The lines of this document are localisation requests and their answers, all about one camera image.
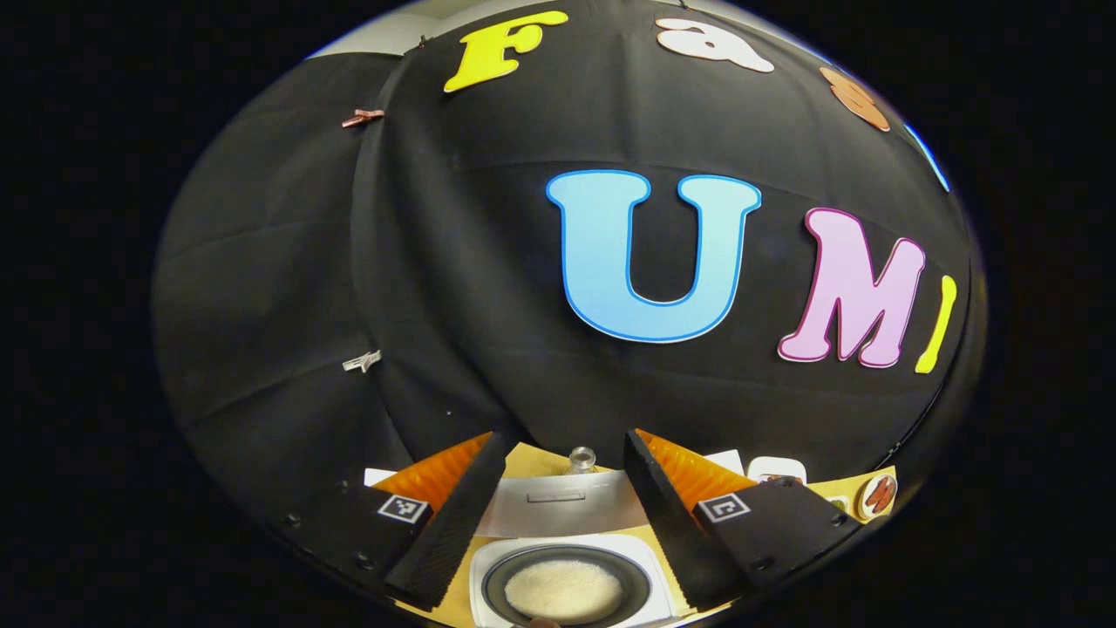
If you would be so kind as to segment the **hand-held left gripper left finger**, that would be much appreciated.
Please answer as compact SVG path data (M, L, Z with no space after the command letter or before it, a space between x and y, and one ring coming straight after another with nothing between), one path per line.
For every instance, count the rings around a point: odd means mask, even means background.
M386 480L338 481L279 512L279 537L324 573L422 611L442 603L506 473L489 432Z

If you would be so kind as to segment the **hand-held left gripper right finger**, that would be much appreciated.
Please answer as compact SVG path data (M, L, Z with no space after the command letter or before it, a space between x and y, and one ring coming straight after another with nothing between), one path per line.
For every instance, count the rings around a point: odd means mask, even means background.
M862 522L795 480L749 481L668 462L672 442L631 429L624 468L686 603L708 611L792 581L862 531Z

